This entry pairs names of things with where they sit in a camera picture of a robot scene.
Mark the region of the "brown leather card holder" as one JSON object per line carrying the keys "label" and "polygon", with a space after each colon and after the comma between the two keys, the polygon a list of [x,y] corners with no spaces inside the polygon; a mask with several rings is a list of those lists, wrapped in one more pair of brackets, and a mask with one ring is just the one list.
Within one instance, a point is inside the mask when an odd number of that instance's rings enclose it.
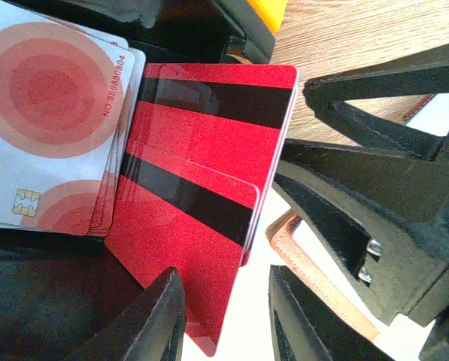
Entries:
{"label": "brown leather card holder", "polygon": [[275,182],[274,188],[290,209],[272,226],[269,237],[272,248],[346,324],[371,341],[383,338],[393,321],[383,323],[371,313],[320,230],[291,207]]}

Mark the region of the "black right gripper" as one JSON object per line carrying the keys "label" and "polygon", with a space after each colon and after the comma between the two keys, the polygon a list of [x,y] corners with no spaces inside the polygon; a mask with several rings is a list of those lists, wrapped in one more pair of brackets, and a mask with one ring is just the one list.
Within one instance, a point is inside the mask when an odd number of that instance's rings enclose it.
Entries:
{"label": "black right gripper", "polygon": [[382,250],[360,263],[359,295],[383,323],[398,314],[425,326],[449,307],[449,133],[359,113],[363,145],[359,221]]}

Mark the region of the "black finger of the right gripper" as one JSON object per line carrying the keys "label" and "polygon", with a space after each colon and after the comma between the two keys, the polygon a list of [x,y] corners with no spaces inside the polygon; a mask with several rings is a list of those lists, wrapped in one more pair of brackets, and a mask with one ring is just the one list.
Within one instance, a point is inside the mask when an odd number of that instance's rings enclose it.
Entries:
{"label": "black finger of the right gripper", "polygon": [[444,137],[408,128],[350,105],[355,99],[449,93],[449,48],[305,82],[303,95],[317,119],[364,147],[396,150],[423,160],[449,160]]}
{"label": "black finger of the right gripper", "polygon": [[384,154],[379,149],[288,139],[275,175],[280,194],[320,230],[358,293],[360,263],[383,248],[359,221],[360,163]]}

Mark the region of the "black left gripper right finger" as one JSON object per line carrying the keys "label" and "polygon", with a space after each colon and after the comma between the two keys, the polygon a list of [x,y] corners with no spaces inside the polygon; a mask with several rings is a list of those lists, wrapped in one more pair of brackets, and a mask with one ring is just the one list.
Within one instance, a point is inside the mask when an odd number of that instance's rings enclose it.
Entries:
{"label": "black left gripper right finger", "polygon": [[276,360],[390,360],[286,266],[271,265],[268,306]]}

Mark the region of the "black bin with red cards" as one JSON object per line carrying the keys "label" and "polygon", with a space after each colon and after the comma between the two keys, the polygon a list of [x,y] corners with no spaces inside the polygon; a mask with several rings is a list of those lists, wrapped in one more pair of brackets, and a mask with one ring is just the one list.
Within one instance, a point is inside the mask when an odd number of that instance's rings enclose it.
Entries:
{"label": "black bin with red cards", "polygon": [[[275,39],[246,1],[24,1],[120,35],[152,62],[269,62]],[[0,229],[0,360],[69,360],[148,287],[102,238]]]}

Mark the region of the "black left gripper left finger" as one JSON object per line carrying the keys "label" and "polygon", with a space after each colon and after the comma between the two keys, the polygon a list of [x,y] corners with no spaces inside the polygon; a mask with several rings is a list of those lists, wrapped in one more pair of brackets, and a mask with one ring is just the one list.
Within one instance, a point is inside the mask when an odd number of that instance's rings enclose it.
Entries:
{"label": "black left gripper left finger", "polygon": [[176,268],[166,268],[109,326],[69,360],[180,360],[187,317]]}

